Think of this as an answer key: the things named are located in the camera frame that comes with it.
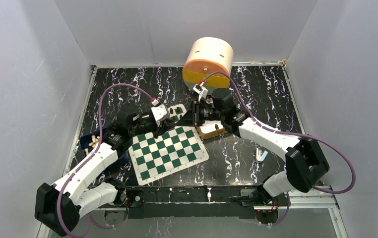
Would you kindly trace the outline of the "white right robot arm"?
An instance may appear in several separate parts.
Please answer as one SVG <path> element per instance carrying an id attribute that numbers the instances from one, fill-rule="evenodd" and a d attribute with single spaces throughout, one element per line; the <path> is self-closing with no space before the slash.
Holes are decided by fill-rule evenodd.
<path id="1" fill-rule="evenodd" d="M 219 120 L 223 128 L 240 138 L 265 147 L 285 161 L 286 170 L 269 176 L 258 186 L 258 199 L 271 205 L 278 196 L 292 190 L 307 193 L 330 167 L 319 143 L 310 138 L 280 134 L 267 125 L 258 125 L 247 112 L 237 108 L 227 88 L 212 92 L 212 104 L 193 100 L 190 109 L 178 120 L 178 126 L 199 127 Z"/>

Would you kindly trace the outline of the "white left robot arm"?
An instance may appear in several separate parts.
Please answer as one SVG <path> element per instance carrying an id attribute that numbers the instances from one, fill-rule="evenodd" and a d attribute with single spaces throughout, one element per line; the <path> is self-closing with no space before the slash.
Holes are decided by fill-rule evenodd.
<path id="1" fill-rule="evenodd" d="M 94 209 L 109 203 L 127 205 L 123 183 L 110 178 L 89 189 L 90 183 L 128 151 L 135 136 L 151 132 L 158 137 L 174 127 L 168 110 L 152 110 L 129 114 L 100 130 L 100 141 L 83 161 L 53 184 L 37 189 L 35 218 L 59 236 L 72 237 L 79 220 Z"/>

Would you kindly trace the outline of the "green white chess board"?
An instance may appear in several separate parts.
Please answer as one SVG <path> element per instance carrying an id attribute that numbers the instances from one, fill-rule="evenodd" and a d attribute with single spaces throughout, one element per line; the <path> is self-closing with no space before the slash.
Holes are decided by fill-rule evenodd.
<path id="1" fill-rule="evenodd" d="M 152 132 L 135 136 L 128 151 L 139 185 L 147 185 L 209 159 L 199 134 L 190 126 L 176 126 L 158 138 Z"/>

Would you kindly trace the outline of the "blue tin tray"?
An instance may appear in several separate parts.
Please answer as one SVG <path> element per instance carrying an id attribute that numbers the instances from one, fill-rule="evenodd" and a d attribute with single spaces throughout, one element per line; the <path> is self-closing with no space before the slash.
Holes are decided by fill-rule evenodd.
<path id="1" fill-rule="evenodd" d="M 81 149 L 85 152 L 86 155 L 88 155 L 93 149 L 96 147 L 96 139 L 99 135 L 99 131 L 97 131 L 96 134 L 88 134 L 80 138 L 80 146 Z M 107 167 L 107 170 L 118 170 L 119 167 L 124 166 L 126 163 L 130 161 L 130 155 L 129 155 L 129 148 L 132 145 L 132 140 L 130 137 L 123 137 L 118 134 L 113 134 L 112 132 L 106 133 L 103 135 L 103 138 L 106 139 L 106 142 L 109 145 L 115 146 L 117 143 L 119 143 L 118 149 L 119 149 L 119 157 L 118 159 L 113 162 L 111 165 Z"/>

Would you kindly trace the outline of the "small white blue tag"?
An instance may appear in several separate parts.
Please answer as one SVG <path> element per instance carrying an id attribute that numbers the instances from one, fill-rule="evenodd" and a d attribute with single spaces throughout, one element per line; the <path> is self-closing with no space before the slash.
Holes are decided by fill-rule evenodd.
<path id="1" fill-rule="evenodd" d="M 258 163 L 262 163 L 265 160 L 267 154 L 268 154 L 268 151 L 256 148 L 256 151 L 255 151 L 256 161 Z"/>

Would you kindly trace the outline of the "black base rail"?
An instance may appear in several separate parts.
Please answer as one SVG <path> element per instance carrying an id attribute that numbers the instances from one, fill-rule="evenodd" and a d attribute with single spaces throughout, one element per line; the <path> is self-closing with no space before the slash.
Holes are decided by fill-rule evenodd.
<path id="1" fill-rule="evenodd" d="M 274 198 L 258 185 L 129 186 L 127 203 L 106 205 L 107 211 L 128 211 L 130 219 L 159 217 L 236 217 L 273 223 L 288 205 L 286 194 Z"/>

